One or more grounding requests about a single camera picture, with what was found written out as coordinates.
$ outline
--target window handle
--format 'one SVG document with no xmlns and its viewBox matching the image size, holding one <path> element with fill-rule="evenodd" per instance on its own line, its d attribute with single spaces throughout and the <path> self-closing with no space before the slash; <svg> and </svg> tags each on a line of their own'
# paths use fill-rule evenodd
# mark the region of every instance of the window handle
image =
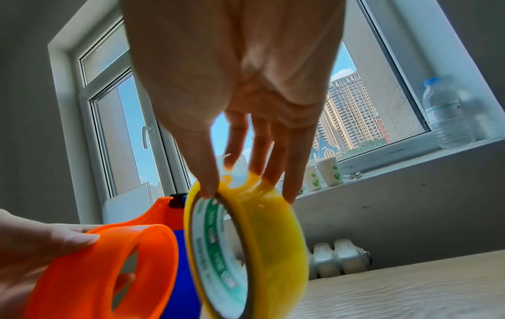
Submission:
<svg viewBox="0 0 505 319">
<path fill-rule="evenodd" d="M 142 126 L 142 145 L 144 146 L 144 149 L 147 149 L 147 138 L 146 134 L 147 131 L 152 131 L 153 128 L 151 126 Z"/>
</svg>

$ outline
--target water bottle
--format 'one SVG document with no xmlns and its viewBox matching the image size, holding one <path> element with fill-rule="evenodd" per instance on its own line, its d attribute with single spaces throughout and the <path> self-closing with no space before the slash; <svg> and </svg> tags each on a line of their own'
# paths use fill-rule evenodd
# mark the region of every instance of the water bottle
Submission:
<svg viewBox="0 0 505 319">
<path fill-rule="evenodd" d="M 423 95 L 428 124 L 442 148 L 462 147 L 475 141 L 458 93 L 451 84 L 448 78 L 431 78 L 425 81 Z"/>
</svg>

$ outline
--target yellow tape roll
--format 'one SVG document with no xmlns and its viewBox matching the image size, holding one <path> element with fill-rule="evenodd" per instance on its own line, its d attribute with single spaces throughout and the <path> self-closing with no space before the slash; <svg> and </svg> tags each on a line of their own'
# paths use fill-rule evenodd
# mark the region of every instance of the yellow tape roll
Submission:
<svg viewBox="0 0 505 319">
<path fill-rule="evenodd" d="M 267 182 L 250 174 L 238 188 L 221 182 L 214 199 L 190 190 L 184 212 L 189 265 L 212 319 L 286 318 L 308 283 L 305 239 L 291 206 Z M 228 213 L 239 235 L 247 273 L 225 234 Z"/>
</svg>

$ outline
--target wood grain surface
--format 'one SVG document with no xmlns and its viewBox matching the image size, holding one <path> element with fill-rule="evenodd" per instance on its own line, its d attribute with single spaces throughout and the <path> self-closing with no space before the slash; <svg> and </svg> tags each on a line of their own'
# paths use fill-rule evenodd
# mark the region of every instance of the wood grain surface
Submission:
<svg viewBox="0 0 505 319">
<path fill-rule="evenodd" d="M 505 251 L 311 281 L 290 319 L 505 318 Z"/>
</svg>

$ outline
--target paper cup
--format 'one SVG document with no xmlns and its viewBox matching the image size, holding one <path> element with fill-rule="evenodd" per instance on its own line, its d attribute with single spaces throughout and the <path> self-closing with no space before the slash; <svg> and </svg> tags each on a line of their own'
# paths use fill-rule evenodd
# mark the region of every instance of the paper cup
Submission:
<svg viewBox="0 0 505 319">
<path fill-rule="evenodd" d="M 333 157 L 318 162 L 316 166 L 322 178 L 325 180 L 326 185 L 336 186 L 344 182 L 342 179 L 342 175 L 339 173 L 337 168 L 337 158 Z"/>
<path fill-rule="evenodd" d="M 316 166 L 311 165 L 305 169 L 304 185 L 308 191 L 317 191 L 321 189 L 319 178 L 317 177 Z"/>
</svg>

